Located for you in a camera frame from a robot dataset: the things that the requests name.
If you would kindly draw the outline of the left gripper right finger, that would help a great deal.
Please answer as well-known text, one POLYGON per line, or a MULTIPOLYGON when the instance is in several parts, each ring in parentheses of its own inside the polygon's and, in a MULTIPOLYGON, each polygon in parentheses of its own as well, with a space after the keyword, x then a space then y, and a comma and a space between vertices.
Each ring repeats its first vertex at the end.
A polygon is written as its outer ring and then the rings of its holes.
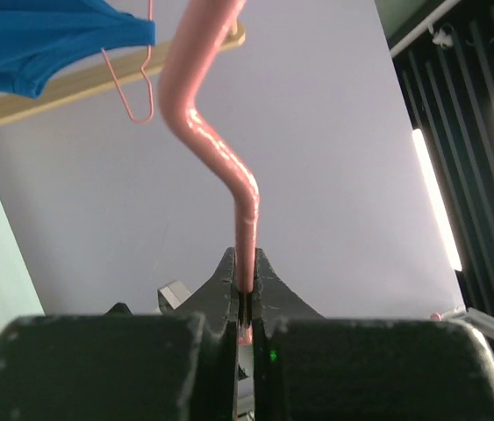
POLYGON ((494 354, 461 320, 325 318, 258 250, 259 420, 494 420, 494 354))

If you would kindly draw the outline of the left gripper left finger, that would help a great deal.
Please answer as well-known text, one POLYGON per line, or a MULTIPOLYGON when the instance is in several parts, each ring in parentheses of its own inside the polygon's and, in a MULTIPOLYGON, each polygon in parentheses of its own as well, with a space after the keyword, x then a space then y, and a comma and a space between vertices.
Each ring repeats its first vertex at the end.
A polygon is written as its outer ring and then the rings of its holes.
POLYGON ((0 420, 233 420, 235 252, 167 314, 26 316, 0 332, 0 420))

